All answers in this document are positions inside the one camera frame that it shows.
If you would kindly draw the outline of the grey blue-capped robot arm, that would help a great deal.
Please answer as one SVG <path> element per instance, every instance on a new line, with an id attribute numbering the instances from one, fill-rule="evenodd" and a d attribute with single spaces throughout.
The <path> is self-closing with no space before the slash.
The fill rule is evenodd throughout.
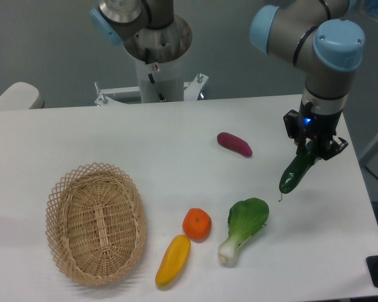
<path id="1" fill-rule="evenodd" d="M 257 49 L 306 73 L 300 108 L 284 116 L 285 127 L 298 148 L 311 142 L 323 160 L 347 147 L 336 127 L 365 45 L 361 27 L 342 20 L 352 6 L 352 1 L 264 6 L 249 29 Z M 173 1 L 100 1 L 90 18 L 109 44 L 123 45 L 134 60 L 143 103 L 198 98 L 207 78 L 198 75 L 188 86 L 183 82 L 180 62 L 192 30 L 175 14 Z"/>

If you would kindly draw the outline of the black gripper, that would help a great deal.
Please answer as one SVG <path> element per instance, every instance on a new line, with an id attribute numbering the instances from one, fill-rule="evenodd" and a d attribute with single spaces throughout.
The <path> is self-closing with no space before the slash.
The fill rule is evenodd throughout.
<path id="1" fill-rule="evenodd" d="M 323 115 L 312 111 L 313 103 L 300 103 L 299 110 L 290 110 L 283 121 L 289 138 L 297 146 L 296 154 L 312 152 L 318 148 L 318 157 L 329 160 L 348 147 L 348 142 L 336 135 L 341 111 Z"/>

